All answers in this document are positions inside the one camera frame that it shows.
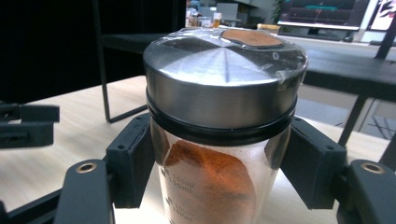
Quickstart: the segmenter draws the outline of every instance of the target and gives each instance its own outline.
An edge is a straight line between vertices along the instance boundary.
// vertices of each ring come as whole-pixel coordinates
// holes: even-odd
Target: metal lid
[[[151,110],[229,130],[291,117],[307,66],[303,49],[265,32],[210,28],[154,41],[144,62]]]

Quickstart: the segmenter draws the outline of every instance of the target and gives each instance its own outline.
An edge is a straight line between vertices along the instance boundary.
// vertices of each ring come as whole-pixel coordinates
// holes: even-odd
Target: table surface
[[[118,115],[146,103],[145,77],[133,77],[108,85],[110,109]],[[49,147],[2,149],[0,151],[0,200],[8,211],[62,187],[66,170],[77,162],[102,159],[106,147],[132,119],[109,124],[105,121],[100,87],[75,91],[33,102],[59,105],[61,121],[54,124],[54,144]],[[342,129],[308,120],[331,139]],[[348,159],[378,161],[389,141],[353,133],[347,143]],[[336,223],[333,210],[307,210],[288,179],[278,172],[265,205],[262,223]],[[116,209],[117,223],[167,223],[160,181],[153,168],[139,209]]]

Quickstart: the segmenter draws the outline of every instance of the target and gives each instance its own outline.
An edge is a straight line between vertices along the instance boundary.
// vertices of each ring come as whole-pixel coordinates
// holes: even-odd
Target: robotic arm
[[[308,209],[332,209],[337,200],[340,224],[396,223],[392,170],[374,161],[347,164],[347,151],[323,133],[299,118],[291,125],[281,169]],[[140,206],[153,163],[149,114],[144,114],[117,136],[103,160],[70,167],[62,189],[9,213],[3,208],[0,222],[114,223],[112,204]]]

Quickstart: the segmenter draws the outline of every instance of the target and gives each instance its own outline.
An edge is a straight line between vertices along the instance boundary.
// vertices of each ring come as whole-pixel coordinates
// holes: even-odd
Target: computer screen
[[[359,30],[369,0],[284,0],[279,25]]]
[[[378,0],[367,26],[369,31],[387,31],[395,16],[396,0]]]

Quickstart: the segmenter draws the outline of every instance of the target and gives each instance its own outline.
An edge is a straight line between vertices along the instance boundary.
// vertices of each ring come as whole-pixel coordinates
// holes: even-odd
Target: spice jar
[[[144,63],[169,222],[261,223],[304,51],[262,31],[183,29],[151,43]]]

